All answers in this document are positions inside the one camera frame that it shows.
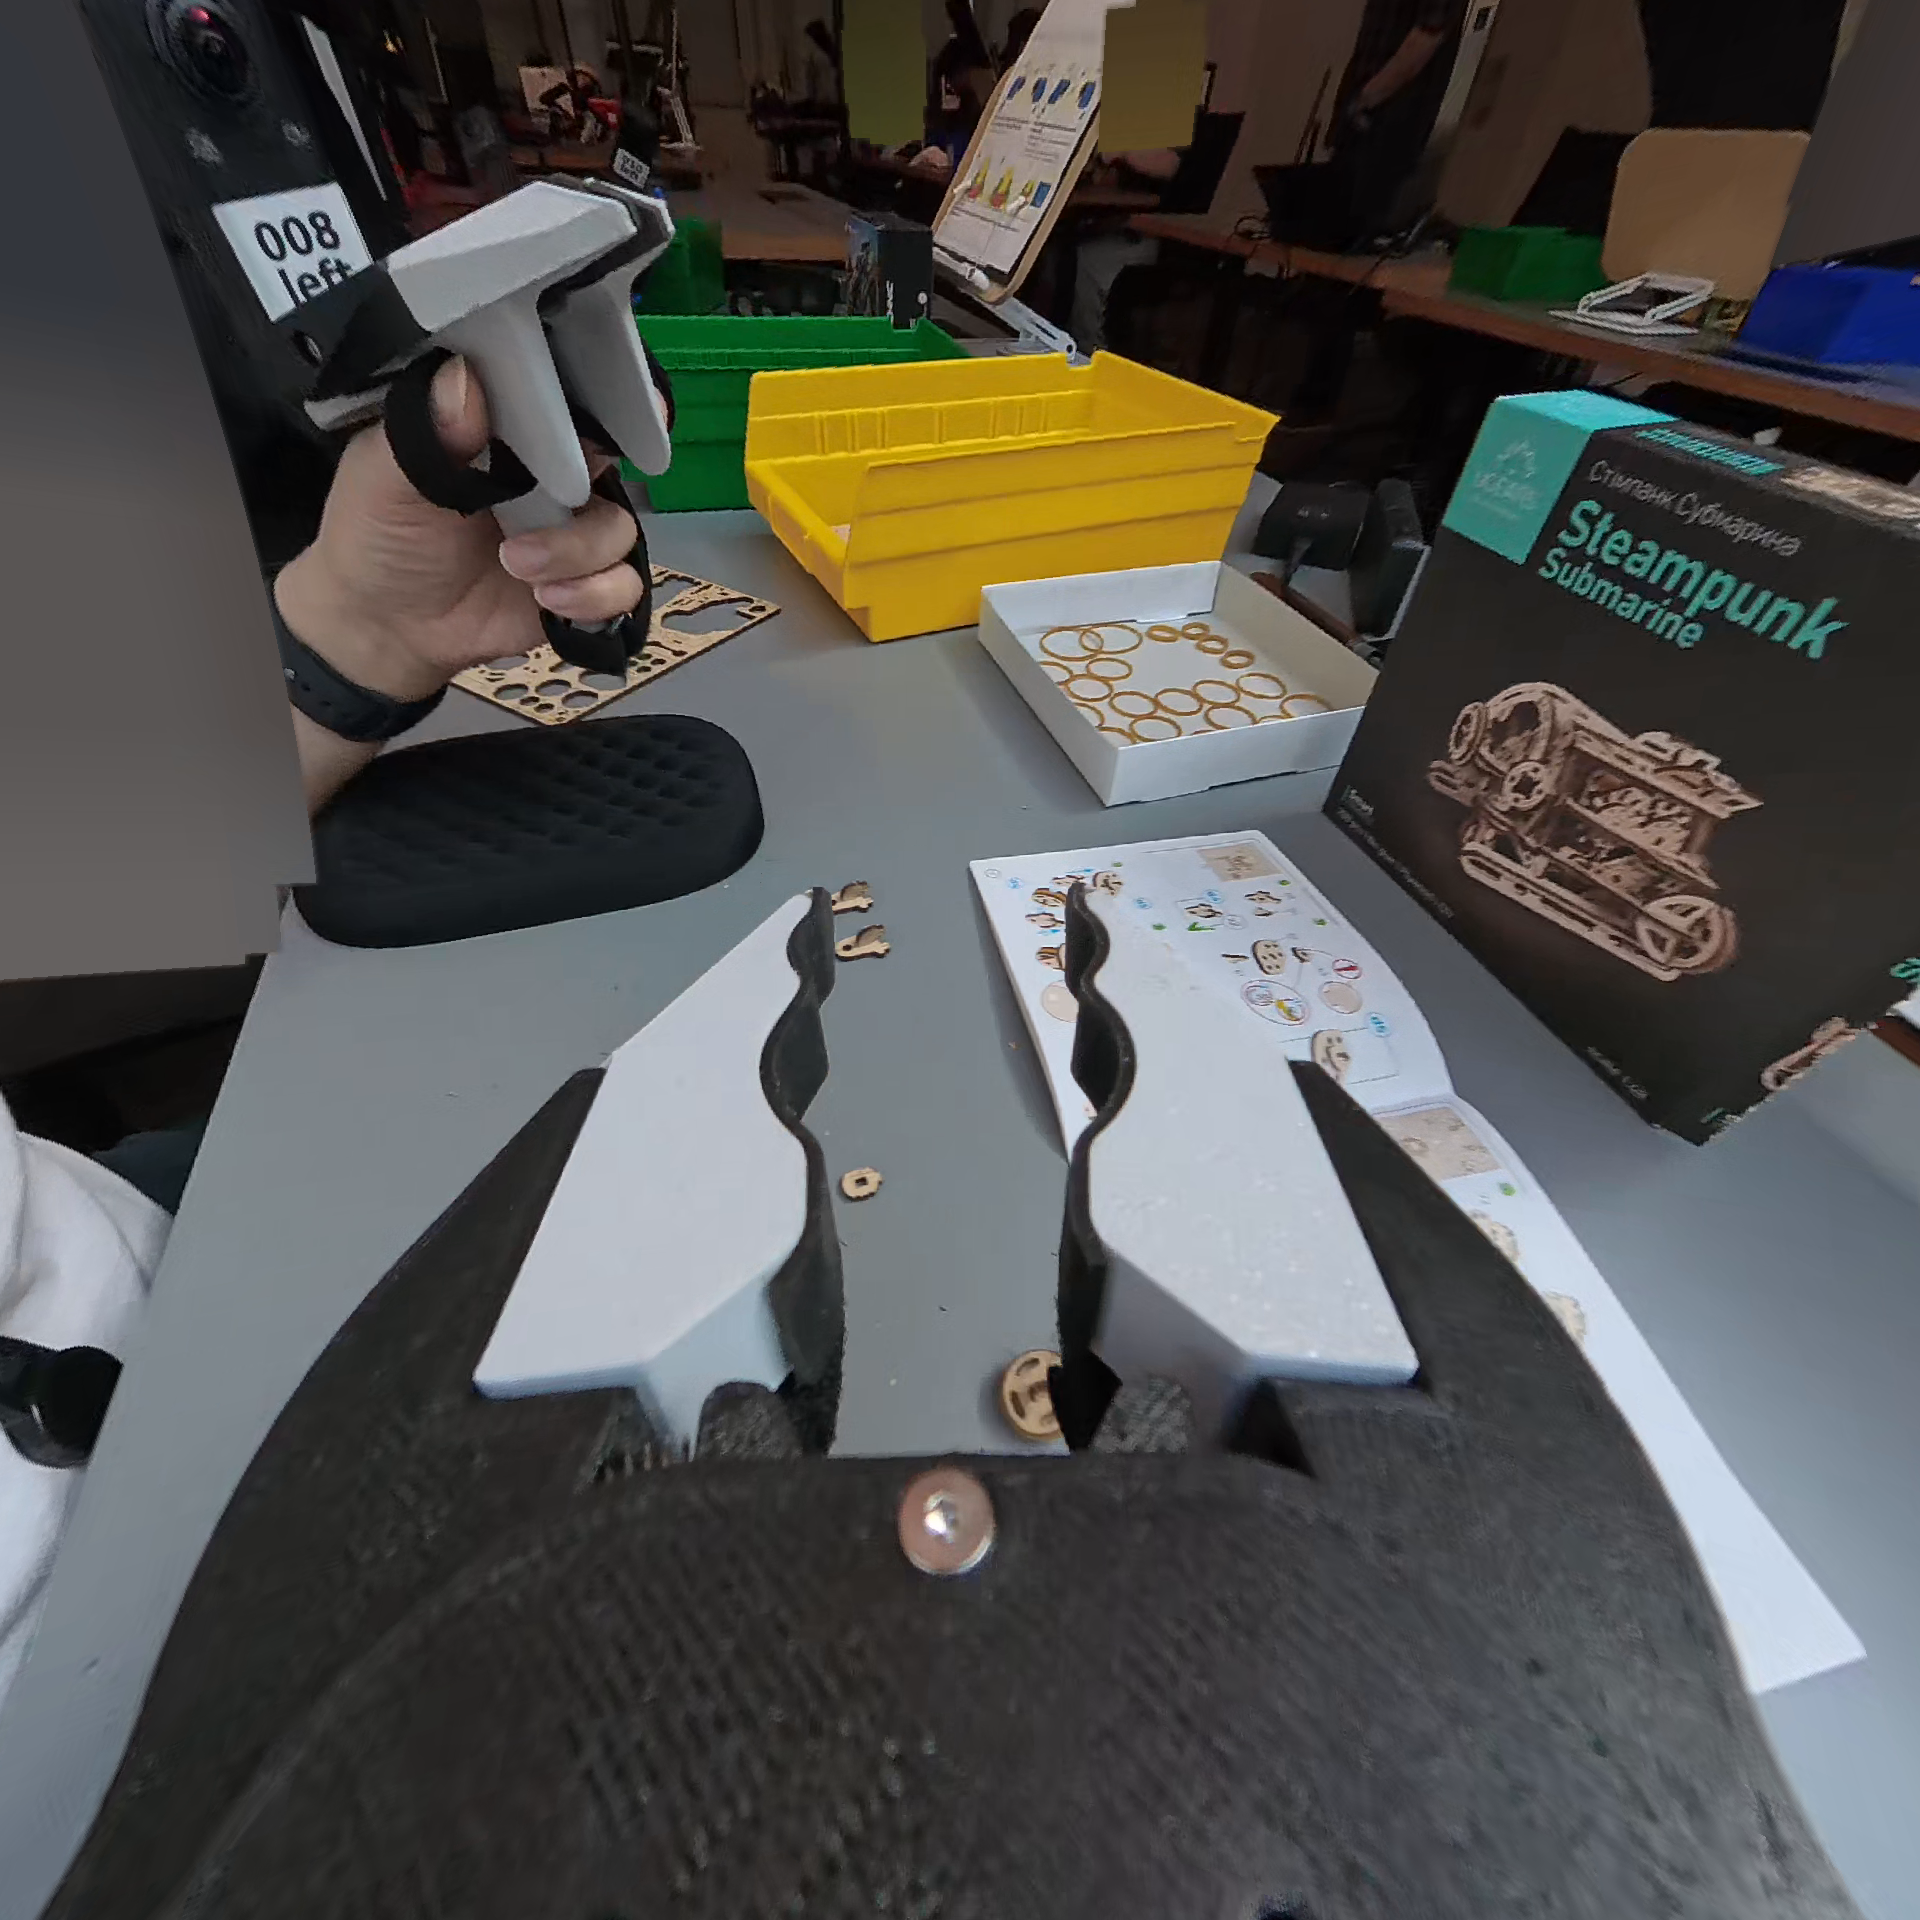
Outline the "clipboard with instruction sheet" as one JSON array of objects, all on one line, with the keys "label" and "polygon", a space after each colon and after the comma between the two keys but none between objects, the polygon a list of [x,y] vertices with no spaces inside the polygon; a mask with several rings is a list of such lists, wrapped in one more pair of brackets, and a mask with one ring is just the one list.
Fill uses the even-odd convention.
[{"label": "clipboard with instruction sheet", "polygon": [[1104,2],[1041,9],[945,184],[935,272],[990,307],[1017,294],[1097,144],[1106,13]]}]

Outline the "black padded wrist rest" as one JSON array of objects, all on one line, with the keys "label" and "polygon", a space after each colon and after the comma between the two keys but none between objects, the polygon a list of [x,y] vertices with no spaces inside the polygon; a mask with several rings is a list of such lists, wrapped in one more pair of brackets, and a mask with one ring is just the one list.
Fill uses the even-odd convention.
[{"label": "black padded wrist rest", "polygon": [[637,713],[384,752],[310,833],[304,923],[408,949],[696,893],[753,854],[762,816],[728,730]]}]

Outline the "blue bin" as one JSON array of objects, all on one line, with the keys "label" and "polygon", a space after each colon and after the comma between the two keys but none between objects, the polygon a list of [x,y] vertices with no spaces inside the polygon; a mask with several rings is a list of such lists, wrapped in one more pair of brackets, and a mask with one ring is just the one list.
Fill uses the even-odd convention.
[{"label": "blue bin", "polygon": [[1735,344],[1820,368],[1914,368],[1914,267],[1776,267],[1745,307]]}]

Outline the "wooden background table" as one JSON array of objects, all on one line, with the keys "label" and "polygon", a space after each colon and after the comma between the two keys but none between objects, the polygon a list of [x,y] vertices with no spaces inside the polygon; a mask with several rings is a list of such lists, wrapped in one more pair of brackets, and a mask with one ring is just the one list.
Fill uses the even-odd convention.
[{"label": "wooden background table", "polygon": [[1391,318],[1470,331],[1586,365],[1624,368],[1631,377],[1678,382],[1703,393],[1765,403],[1785,416],[1846,425],[1909,446],[1917,442],[1917,401],[1909,387],[1882,382],[1846,384],[1823,375],[1762,368],[1733,357],[1728,342],[1709,333],[1692,331],[1680,338],[1612,333],[1557,320],[1540,303],[1453,293],[1449,288],[1449,262],[1438,254],[1329,254],[1253,238],[1229,225],[1216,225],[1201,215],[1157,210],[1134,215],[1128,225],[1177,248],[1229,261],[1216,288],[1216,311],[1201,357],[1207,377],[1216,371],[1218,357],[1232,338],[1238,288],[1250,272],[1310,277],[1358,286],[1377,297],[1382,311]]}]

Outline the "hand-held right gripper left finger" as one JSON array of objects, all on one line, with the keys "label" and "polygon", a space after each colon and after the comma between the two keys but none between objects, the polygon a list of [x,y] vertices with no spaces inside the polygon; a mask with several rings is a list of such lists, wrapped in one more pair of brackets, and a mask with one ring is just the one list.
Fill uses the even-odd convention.
[{"label": "hand-held right gripper left finger", "polygon": [[481,1397],[625,1387],[687,1445],[718,1384],[837,1382],[841,1251],[805,1123],[831,969],[813,886],[608,1055],[472,1366]]}]

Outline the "person's left forearm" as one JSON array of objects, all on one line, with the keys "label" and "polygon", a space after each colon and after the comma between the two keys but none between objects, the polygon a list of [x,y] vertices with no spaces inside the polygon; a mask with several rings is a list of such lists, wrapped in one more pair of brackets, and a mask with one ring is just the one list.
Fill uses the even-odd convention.
[{"label": "person's left forearm", "polygon": [[304,714],[296,706],[289,707],[289,717],[304,789],[304,808],[308,821],[313,821],[319,816],[325,803],[328,803],[335,793],[373,761],[373,755],[386,749],[388,742],[338,735]]}]

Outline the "green plastic bin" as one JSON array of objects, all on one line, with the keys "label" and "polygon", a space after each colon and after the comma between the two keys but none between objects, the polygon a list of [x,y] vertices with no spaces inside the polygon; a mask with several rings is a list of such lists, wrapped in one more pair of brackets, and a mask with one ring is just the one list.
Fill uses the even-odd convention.
[{"label": "green plastic bin", "polygon": [[726,262],[720,224],[686,215],[641,277],[632,315],[674,393],[670,466],[658,475],[623,469],[655,511],[749,504],[742,453],[756,371],[964,357],[961,342],[928,318],[898,327],[847,313],[838,277],[816,262]]}]

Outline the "black model kit box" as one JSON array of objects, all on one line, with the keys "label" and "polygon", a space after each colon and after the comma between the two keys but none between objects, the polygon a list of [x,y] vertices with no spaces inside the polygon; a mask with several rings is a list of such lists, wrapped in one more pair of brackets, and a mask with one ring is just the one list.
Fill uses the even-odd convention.
[{"label": "black model kit box", "polygon": [[1591,391],[1500,397],[1328,816],[1706,1142],[1914,989],[1917,499]]}]

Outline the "group of wooden rings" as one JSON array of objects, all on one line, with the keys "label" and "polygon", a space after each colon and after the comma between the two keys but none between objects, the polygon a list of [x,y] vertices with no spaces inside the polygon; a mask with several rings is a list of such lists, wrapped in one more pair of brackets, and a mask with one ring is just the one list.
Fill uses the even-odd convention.
[{"label": "group of wooden rings", "polygon": [[1135,745],[1338,707],[1301,666],[1273,665],[1199,615],[1064,622],[1031,643],[1040,672],[1095,730]]}]

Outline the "small black box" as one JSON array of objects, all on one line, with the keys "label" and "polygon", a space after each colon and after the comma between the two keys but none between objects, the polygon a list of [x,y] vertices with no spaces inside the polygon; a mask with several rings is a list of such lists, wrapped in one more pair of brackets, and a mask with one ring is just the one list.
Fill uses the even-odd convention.
[{"label": "small black box", "polygon": [[928,320],[930,229],[881,208],[853,210],[842,293],[850,318],[888,320],[898,328]]}]

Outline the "white t-shirt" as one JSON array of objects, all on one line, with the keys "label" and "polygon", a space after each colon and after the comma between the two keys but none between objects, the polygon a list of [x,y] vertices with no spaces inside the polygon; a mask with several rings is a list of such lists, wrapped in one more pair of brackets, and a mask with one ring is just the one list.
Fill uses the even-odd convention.
[{"label": "white t-shirt", "polygon": [[[47,1349],[124,1354],[172,1217],[80,1151],[25,1135],[2,1113],[2,1331]],[[2,1445],[2,1690],[10,1690],[80,1494],[80,1469]]]}]

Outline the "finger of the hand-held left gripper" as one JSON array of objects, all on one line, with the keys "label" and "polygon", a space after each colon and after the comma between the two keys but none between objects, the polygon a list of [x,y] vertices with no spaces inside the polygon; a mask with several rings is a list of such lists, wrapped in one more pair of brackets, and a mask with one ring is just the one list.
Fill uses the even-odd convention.
[{"label": "finger of the hand-held left gripper", "polygon": [[672,245],[674,221],[658,195],[622,182],[599,182],[596,202],[608,208],[596,217],[596,280],[629,294]]},{"label": "finger of the hand-held left gripper", "polygon": [[614,198],[569,182],[528,182],[388,254],[388,278],[421,328],[446,328],[590,267],[631,241]]}]

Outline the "black wristband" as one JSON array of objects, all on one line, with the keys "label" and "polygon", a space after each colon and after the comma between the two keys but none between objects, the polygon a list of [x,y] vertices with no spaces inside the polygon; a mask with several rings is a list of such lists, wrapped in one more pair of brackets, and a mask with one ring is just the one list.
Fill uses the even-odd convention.
[{"label": "black wristband", "polygon": [[439,688],[422,698],[402,702],[350,678],[293,633],[274,599],[271,625],[289,706],[351,745],[377,746],[398,738],[431,714],[446,696],[446,688]]}]

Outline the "black device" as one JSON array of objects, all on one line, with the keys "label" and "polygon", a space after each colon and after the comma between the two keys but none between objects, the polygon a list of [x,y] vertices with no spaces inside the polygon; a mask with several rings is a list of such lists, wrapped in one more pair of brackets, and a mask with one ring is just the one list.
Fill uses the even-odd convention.
[{"label": "black device", "polygon": [[1265,503],[1253,552],[1273,562],[1284,584],[1301,569],[1342,576],[1358,639],[1386,642],[1424,576],[1431,543],[1406,480],[1364,487],[1296,478]]}]

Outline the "laser-cut wooden sheet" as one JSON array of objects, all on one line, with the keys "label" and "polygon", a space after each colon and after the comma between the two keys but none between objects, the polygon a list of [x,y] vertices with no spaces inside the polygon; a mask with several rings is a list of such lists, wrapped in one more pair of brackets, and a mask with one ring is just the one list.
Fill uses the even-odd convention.
[{"label": "laser-cut wooden sheet", "polygon": [[648,637],[617,677],[565,662],[541,642],[472,665],[453,685],[538,727],[560,729],[778,615],[773,600],[662,565],[654,565],[654,599]]}]

